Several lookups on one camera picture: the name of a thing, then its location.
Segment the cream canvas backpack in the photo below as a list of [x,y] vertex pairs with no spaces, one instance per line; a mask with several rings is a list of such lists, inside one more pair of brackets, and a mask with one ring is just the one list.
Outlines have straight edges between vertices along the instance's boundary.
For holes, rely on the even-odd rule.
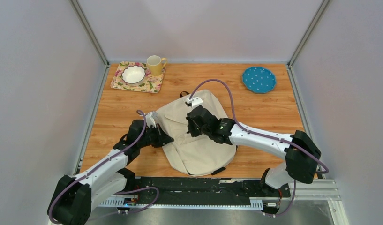
[[227,166],[234,158],[236,146],[219,144],[205,135],[192,137],[186,115],[192,109],[186,105],[188,96],[176,99],[156,110],[165,132],[174,139],[163,146],[172,168],[189,176],[209,175]]

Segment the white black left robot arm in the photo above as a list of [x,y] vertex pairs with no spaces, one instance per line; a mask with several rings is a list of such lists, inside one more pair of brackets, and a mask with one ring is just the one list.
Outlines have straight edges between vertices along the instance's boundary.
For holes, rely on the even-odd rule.
[[173,141],[160,124],[147,125],[144,120],[134,120],[128,133],[98,163],[76,176],[64,175],[59,179],[47,209],[50,221],[83,225],[108,197],[117,192],[133,193],[135,174],[126,166],[139,156],[142,148],[160,148]]

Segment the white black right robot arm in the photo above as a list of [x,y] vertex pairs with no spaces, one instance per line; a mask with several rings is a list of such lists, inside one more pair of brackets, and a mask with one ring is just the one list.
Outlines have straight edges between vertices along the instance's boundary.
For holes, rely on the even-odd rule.
[[260,191],[265,196],[291,181],[311,184],[315,178],[321,152],[303,131],[281,134],[249,127],[230,118],[218,119],[201,105],[187,113],[186,119],[192,137],[205,135],[219,144],[247,146],[283,159],[262,176]]

